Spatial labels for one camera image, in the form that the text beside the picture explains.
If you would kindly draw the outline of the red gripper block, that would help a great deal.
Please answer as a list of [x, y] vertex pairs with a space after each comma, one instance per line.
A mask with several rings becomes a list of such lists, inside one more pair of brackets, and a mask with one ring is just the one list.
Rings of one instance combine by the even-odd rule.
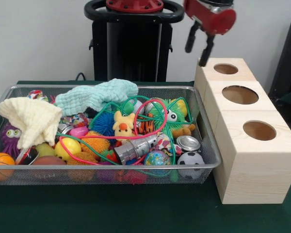
[[186, 15], [195, 20], [190, 28], [185, 45], [185, 52], [191, 53], [196, 31], [201, 28], [207, 33], [207, 46], [203, 49], [199, 66], [205, 67], [214, 46], [216, 34], [224, 35], [236, 21], [236, 11], [232, 0], [185, 0], [183, 7]]

